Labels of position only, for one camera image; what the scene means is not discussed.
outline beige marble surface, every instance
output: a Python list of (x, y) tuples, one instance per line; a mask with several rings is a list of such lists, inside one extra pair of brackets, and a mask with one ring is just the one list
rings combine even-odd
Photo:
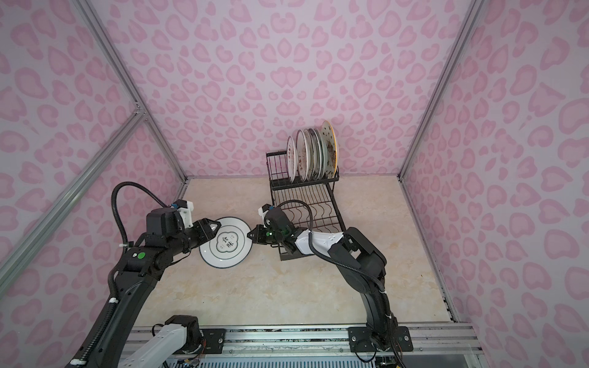
[[(386, 256), (385, 286), (399, 321), (448, 321), (396, 177), (342, 177), (335, 197), (346, 226), (357, 227)], [(194, 202), (194, 219), (235, 216), (251, 228), (261, 221), (257, 209), (272, 202), (267, 178), (193, 179), (184, 199)], [(280, 261), (276, 249), (259, 244), (224, 270), (193, 251), (166, 270), (135, 325), (174, 314), (197, 316), (201, 325), (366, 321), (360, 294), (335, 266), (317, 257)]]

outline white cable tie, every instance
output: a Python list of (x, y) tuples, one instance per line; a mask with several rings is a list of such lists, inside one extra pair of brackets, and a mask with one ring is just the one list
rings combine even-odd
[(85, 366), (86, 365), (86, 361), (85, 360), (80, 360), (80, 359), (72, 359), (70, 360), (70, 364), (73, 366)]

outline pink leopard print wallpaper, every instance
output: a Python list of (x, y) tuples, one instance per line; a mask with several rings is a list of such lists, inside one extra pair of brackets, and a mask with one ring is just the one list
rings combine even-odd
[(491, 367), (589, 365), (589, 2), (494, 0), (408, 188)]
[[(165, 203), (174, 201), (180, 185), (143, 125), (0, 300), (0, 366), (63, 367), (80, 347), (106, 301), (106, 277), (121, 254), (110, 194), (126, 180)], [(145, 231), (145, 215), (158, 207), (132, 187), (119, 192), (118, 206), (130, 240)]]
[(0, 4), (0, 264), (132, 107), (67, 0)]
[(189, 175), (260, 175), (330, 120), (342, 173), (397, 173), (470, 0), (93, 2)]

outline white plate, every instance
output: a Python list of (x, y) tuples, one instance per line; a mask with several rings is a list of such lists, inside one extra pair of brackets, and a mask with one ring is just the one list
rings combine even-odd
[(296, 178), (296, 160), (295, 140), (293, 137), (289, 137), (288, 143), (286, 144), (286, 169), (289, 172), (289, 179), (291, 183)]
[(327, 148), (321, 138), (321, 133), (318, 129), (314, 128), (315, 134), (317, 135), (317, 143), (319, 144), (319, 176), (318, 179), (323, 179), (325, 175), (325, 167), (327, 166)]
[(325, 175), (327, 178), (333, 178), (337, 170), (337, 142), (333, 128), (327, 120), (321, 126), (321, 136), (327, 146), (327, 168)]
[(313, 168), (315, 167), (315, 158), (313, 152), (313, 141), (311, 140), (311, 133), (308, 129), (303, 130), (305, 136), (305, 143), (307, 144), (307, 180), (311, 180), (313, 177)]
[(252, 249), (252, 240), (247, 237), (251, 229), (236, 217), (222, 217), (217, 221), (221, 223), (217, 237), (199, 247), (200, 255), (215, 268), (233, 267)]
[(319, 170), (321, 167), (321, 147), (319, 147), (319, 137), (315, 133), (315, 129), (309, 129), (311, 135), (311, 142), (313, 146), (313, 173), (311, 179), (317, 180), (319, 178)]
[(307, 172), (309, 171), (309, 142), (302, 130), (296, 134), (296, 153), (297, 153), (297, 168), (301, 181), (307, 180)]

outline dish rack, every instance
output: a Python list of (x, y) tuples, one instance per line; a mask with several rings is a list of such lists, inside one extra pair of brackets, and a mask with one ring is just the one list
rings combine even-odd
[[(342, 214), (333, 196), (335, 182), (339, 180), (339, 169), (333, 178), (301, 181), (300, 177), (296, 177), (291, 183), (286, 164), (286, 151), (266, 153), (266, 165), (272, 205), (279, 205), (288, 200), (303, 201), (311, 207), (313, 212), (314, 230), (324, 233), (338, 233), (346, 230)], [(288, 203), (282, 207), (282, 210), (295, 226), (308, 227), (309, 213), (303, 205)], [(289, 254), (282, 246), (277, 248), (281, 261), (310, 256), (298, 251)]]

